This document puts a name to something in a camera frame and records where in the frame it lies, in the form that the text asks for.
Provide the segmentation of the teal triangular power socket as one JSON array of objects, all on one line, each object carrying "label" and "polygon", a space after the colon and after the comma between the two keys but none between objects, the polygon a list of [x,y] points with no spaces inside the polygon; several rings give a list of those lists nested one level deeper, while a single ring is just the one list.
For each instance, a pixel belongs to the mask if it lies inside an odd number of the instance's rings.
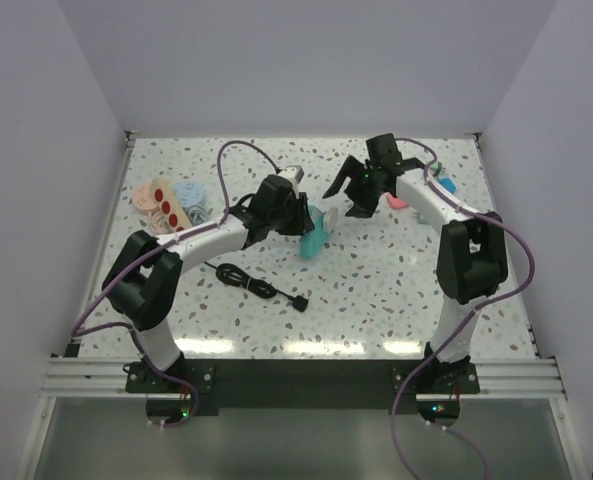
[{"label": "teal triangular power socket", "polygon": [[313,260],[323,250],[329,238],[329,233],[325,229],[325,213],[322,210],[310,206],[309,215],[314,229],[300,238],[299,254],[301,258]]}]

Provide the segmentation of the pink square adapter plug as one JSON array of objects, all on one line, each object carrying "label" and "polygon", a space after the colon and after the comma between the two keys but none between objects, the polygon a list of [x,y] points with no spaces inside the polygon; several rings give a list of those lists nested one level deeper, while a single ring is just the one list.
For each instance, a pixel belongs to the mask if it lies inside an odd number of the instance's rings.
[{"label": "pink square adapter plug", "polygon": [[400,199],[390,193],[387,193],[385,198],[386,198],[387,204],[393,210],[402,210],[402,209],[405,209],[408,207],[408,204],[405,201],[403,201],[402,199]]}]

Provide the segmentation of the blue square adapter plug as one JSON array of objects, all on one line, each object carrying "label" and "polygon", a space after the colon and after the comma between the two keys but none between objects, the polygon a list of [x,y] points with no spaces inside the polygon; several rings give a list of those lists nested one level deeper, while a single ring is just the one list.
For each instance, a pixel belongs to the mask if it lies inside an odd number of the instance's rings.
[{"label": "blue square adapter plug", "polygon": [[439,177],[438,183],[450,194],[454,194],[457,190],[456,185],[448,177]]}]

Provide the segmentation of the light blue round socket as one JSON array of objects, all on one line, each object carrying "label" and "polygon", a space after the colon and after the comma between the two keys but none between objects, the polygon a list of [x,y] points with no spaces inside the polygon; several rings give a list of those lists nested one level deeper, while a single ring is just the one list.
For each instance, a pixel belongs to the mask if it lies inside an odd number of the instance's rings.
[{"label": "light blue round socket", "polygon": [[183,208],[195,205],[201,207],[206,203],[206,190],[202,184],[195,182],[178,182],[172,185],[173,192]]}]

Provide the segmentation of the beige power strip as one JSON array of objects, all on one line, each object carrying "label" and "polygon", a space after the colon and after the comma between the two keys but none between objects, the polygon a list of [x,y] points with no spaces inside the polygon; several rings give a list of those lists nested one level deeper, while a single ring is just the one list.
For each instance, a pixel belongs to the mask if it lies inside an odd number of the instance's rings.
[{"label": "beige power strip", "polygon": [[153,179],[150,191],[171,232],[182,232],[193,227],[169,181],[163,178]]}]

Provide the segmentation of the pink round socket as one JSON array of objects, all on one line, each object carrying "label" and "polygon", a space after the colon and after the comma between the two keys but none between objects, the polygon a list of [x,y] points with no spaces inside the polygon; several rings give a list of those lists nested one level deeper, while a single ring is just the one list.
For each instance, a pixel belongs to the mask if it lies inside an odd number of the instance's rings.
[{"label": "pink round socket", "polygon": [[152,182],[137,186],[132,195],[132,205],[141,214],[147,214],[157,209],[157,203],[151,194]]}]

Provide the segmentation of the white square adapter plug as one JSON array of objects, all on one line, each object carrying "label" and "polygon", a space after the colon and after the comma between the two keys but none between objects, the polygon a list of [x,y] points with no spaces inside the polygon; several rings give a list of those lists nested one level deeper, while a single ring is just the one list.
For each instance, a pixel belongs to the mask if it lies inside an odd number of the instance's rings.
[{"label": "white square adapter plug", "polygon": [[322,217],[323,230],[331,233],[338,223],[339,211],[336,207],[329,208]]}]

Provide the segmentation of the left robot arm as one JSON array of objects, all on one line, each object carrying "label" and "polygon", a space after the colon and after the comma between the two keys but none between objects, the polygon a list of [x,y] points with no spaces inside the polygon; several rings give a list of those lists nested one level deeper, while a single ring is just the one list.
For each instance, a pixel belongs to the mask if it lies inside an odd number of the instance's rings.
[{"label": "left robot arm", "polygon": [[175,235],[130,235],[102,288],[113,309],[134,326],[142,354],[151,362],[147,378],[159,391],[176,390],[185,376],[184,356],[167,320],[181,276],[259,243],[271,232],[300,236],[312,231],[307,196],[299,190],[302,178],[297,166],[267,176],[249,204],[231,207],[221,222],[208,221]]}]

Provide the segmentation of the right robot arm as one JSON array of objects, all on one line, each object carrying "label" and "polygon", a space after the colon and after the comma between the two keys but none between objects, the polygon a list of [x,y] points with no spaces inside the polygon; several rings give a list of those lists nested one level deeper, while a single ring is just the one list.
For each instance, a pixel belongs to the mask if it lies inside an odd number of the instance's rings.
[{"label": "right robot arm", "polygon": [[507,280],[508,262],[502,218],[459,201],[440,185],[419,159],[405,159],[393,134],[366,141],[368,158],[348,156],[326,198],[343,191],[352,201],[348,217],[370,218],[381,196],[404,200],[440,235],[436,277],[444,295],[437,330],[421,369],[424,386],[445,392],[457,380],[453,364],[469,360],[478,318],[478,301],[493,296]]}]

